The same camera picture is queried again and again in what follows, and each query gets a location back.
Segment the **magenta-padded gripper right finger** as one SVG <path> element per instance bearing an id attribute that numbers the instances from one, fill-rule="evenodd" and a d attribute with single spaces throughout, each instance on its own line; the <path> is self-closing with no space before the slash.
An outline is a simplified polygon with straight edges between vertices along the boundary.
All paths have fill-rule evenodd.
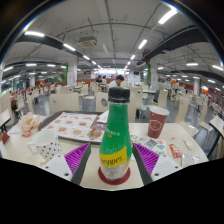
<path id="1" fill-rule="evenodd" d="M 182 167 L 168 155 L 158 155 L 137 143 L 133 144 L 132 152 L 144 185 L 148 185 L 182 169 Z"/>

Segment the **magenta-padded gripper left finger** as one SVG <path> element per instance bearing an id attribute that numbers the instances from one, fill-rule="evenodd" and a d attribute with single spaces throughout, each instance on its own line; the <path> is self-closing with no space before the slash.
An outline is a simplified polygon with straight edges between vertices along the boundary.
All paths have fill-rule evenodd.
<path id="1" fill-rule="evenodd" d="M 79 185 L 90 154 L 91 144 L 87 143 L 66 155 L 58 154 L 54 156 L 42 169 Z"/>

